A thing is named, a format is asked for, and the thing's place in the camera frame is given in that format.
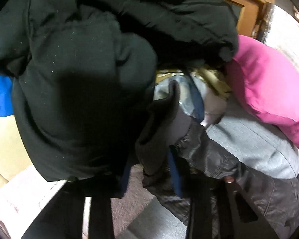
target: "blue cloth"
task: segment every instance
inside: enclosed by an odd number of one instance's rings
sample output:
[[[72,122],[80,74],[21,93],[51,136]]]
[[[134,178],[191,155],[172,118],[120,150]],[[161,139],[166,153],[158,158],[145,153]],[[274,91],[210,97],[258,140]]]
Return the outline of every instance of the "blue cloth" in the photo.
[[[10,78],[0,76],[0,117],[13,115],[11,91],[12,82]]]

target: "pink pillow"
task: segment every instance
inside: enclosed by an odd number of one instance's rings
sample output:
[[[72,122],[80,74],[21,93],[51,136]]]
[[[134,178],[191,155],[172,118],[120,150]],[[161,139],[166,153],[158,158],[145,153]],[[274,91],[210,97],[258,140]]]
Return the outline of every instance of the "pink pillow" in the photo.
[[[242,106],[278,126],[299,148],[299,73],[284,55],[239,35],[239,49],[226,65],[229,85]]]

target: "beige cushion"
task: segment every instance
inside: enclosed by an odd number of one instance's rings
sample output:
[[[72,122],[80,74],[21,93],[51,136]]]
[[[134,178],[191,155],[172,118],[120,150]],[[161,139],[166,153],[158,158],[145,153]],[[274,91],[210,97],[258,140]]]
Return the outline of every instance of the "beige cushion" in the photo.
[[[30,164],[14,116],[0,117],[0,184],[10,181]]]

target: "clothing pile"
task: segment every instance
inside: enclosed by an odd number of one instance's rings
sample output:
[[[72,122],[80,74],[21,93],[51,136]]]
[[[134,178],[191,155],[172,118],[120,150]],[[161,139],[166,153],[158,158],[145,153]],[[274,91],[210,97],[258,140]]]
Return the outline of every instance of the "clothing pile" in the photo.
[[[206,177],[232,176],[289,238],[299,225],[298,150],[204,67],[224,70],[237,53],[235,19],[223,0],[9,0],[0,75],[12,80],[16,123],[38,172],[84,184],[90,196],[87,181],[123,176],[136,156],[144,187],[187,225],[190,200],[171,183],[172,147]],[[156,76],[164,65],[181,71]]]

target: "black garment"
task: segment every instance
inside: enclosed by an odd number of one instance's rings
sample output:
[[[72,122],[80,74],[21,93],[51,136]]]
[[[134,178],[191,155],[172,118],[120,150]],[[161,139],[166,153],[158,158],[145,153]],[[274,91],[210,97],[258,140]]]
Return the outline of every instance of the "black garment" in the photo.
[[[161,116],[164,108],[170,108],[170,101],[178,101],[179,93],[178,83],[170,83],[170,91],[173,91],[168,100],[157,100],[151,104],[152,119]],[[174,111],[179,108],[174,104]],[[158,136],[157,133],[162,130],[169,130],[169,125],[175,123],[184,123],[185,117],[181,115],[182,121],[174,119],[157,118],[160,121],[155,125],[146,125],[142,131],[143,136],[147,136],[147,142],[143,143],[142,150],[146,152],[147,146],[150,148],[150,156],[153,159],[159,159],[162,153],[160,150],[164,141],[169,139],[168,134]],[[294,179],[276,179],[263,174],[255,169],[247,167],[241,163],[235,156],[230,154],[225,148],[220,146],[214,140],[208,138],[202,125],[195,119],[186,116],[190,125],[180,124],[174,126],[178,132],[185,132],[186,135],[175,142],[175,147],[179,157],[184,158],[190,164],[208,177],[222,179],[225,176],[232,176],[237,183],[246,191],[248,197],[257,206],[260,212],[265,216],[272,228],[280,239],[289,238],[299,225],[299,176]],[[155,163],[147,161],[149,156],[138,154],[140,161],[144,165],[143,185],[148,191],[157,196],[160,203],[170,210],[184,224],[188,222],[189,199],[177,197],[171,185],[171,178],[166,161],[160,161],[159,166],[153,166]],[[147,173],[148,169],[157,169],[156,173]],[[216,198],[212,198],[213,215],[213,236],[218,234],[218,211],[216,208]]]
[[[237,48],[222,0],[9,0],[0,12],[0,74],[13,78],[18,130],[48,181],[121,175],[156,57],[217,64]]]

